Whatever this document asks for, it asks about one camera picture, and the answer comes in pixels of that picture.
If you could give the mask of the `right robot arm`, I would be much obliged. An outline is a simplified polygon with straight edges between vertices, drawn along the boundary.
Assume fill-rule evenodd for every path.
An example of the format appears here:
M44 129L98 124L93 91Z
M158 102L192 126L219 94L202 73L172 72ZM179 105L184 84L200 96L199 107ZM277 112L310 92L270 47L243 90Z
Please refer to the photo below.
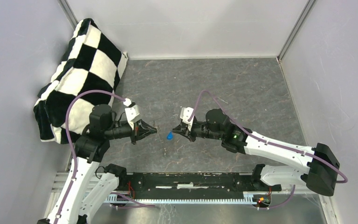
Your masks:
M250 129L239 127L221 109L206 113L205 121L190 118L193 108L181 110L180 124L172 129L191 142L197 138L220 140L221 146L232 153L260 156L280 162L280 166L259 164L250 178L255 190L274 185L306 186L309 190L333 196L338 183L340 163L329 146L316 147L290 144L268 138Z

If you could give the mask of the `blue tagged key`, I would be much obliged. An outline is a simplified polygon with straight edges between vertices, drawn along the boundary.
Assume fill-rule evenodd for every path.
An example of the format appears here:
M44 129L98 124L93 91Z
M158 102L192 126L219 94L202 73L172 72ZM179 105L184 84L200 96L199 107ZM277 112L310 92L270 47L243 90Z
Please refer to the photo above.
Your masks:
M172 140L173 139L173 133L172 132L169 132L167 137L166 137L167 140Z

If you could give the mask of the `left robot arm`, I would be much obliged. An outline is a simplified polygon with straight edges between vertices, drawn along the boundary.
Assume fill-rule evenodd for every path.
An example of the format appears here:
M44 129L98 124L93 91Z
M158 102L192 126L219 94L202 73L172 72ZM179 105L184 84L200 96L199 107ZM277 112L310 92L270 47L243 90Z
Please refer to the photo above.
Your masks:
M40 224L89 224L96 212L114 190L123 190L128 184L126 168L110 164L104 168L97 185L87 193L91 178L110 148L110 140L130 138L136 144L157 129L139 119L134 103L125 109L127 121L116 120L109 105L97 105L89 115L89 124L76 140L69 175L51 212Z

